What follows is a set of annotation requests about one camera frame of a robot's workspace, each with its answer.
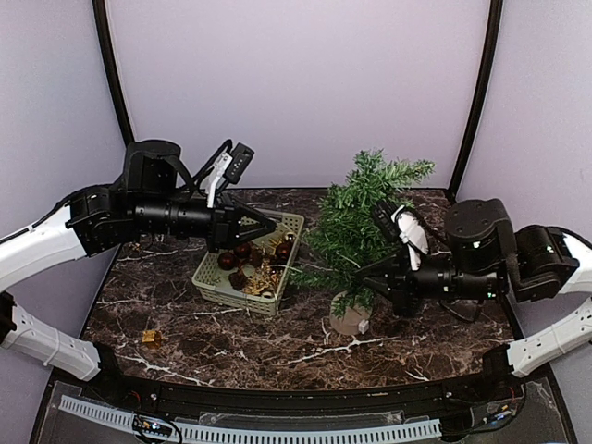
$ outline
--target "metal vent strip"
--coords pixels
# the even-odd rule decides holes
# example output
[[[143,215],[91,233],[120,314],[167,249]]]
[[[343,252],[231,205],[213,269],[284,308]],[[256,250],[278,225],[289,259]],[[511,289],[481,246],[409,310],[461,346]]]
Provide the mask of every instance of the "metal vent strip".
[[[62,396],[59,410],[101,426],[126,433],[134,433],[131,428],[132,412],[66,395]],[[378,444],[414,442],[421,439],[441,437],[440,421],[438,419],[412,424],[318,432],[239,430],[194,425],[180,421],[175,421],[175,425],[181,431],[183,443],[190,444]],[[146,433],[146,436],[164,439],[157,434]],[[177,433],[174,432],[167,442],[179,442]]]

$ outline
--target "basket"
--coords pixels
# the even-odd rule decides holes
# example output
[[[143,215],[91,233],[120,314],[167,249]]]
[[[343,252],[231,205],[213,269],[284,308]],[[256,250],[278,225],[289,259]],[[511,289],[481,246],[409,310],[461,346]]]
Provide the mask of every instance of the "basket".
[[[269,216],[277,221],[276,231],[254,240],[255,245],[261,246],[264,242],[271,238],[283,236],[284,233],[292,231],[296,234],[296,240],[290,252],[290,257],[286,263],[286,269],[281,275],[279,285],[277,287],[275,298],[264,298],[262,296],[253,296],[242,291],[234,290],[228,281],[228,275],[234,270],[224,271],[220,269],[217,263],[219,253],[207,253],[203,258],[200,266],[195,271],[191,281],[193,285],[202,293],[202,297],[207,301],[229,305],[231,307],[245,308],[263,315],[275,316],[278,313],[279,303],[282,294],[288,283],[290,275],[290,268],[294,264],[298,247],[300,246],[300,237],[302,235],[302,227],[304,225],[304,217],[299,215],[291,215],[289,213],[280,213],[278,211],[260,210],[266,216]],[[253,223],[251,219],[243,219],[243,224]]]

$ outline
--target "brown marble surface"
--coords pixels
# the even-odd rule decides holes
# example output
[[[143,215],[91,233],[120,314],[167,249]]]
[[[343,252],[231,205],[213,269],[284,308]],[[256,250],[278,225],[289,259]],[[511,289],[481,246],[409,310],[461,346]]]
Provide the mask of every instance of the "brown marble surface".
[[[303,215],[312,227],[322,190],[234,191],[255,207]],[[410,191],[416,208],[441,228],[449,204],[441,191]],[[129,375],[230,389],[360,389],[475,373],[483,352],[512,339],[500,306],[485,304],[474,324],[426,302],[414,319],[376,297],[371,326],[356,341],[332,331],[330,291],[288,285],[274,318],[204,301],[191,276],[201,240],[146,238],[121,251],[83,337],[114,348]],[[305,245],[297,264],[318,264]],[[158,350],[145,329],[162,331]]]

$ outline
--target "white wall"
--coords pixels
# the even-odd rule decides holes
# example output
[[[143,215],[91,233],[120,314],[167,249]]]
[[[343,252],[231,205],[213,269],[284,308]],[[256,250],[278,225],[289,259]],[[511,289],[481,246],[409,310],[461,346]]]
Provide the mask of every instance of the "white wall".
[[[500,197],[514,229],[560,225],[592,239],[592,3],[505,2],[484,113],[459,200]],[[589,295],[521,304],[531,334]],[[592,349],[553,365],[581,442],[592,437]]]
[[[124,146],[91,1],[0,2],[0,149],[0,236],[120,172]],[[78,336],[109,259],[62,265],[10,291],[35,316]],[[29,442],[49,371],[0,349],[1,442]]]
[[[446,187],[488,0],[110,0],[136,138],[192,170],[226,138],[256,156],[241,186],[342,182],[362,149],[427,158]]]

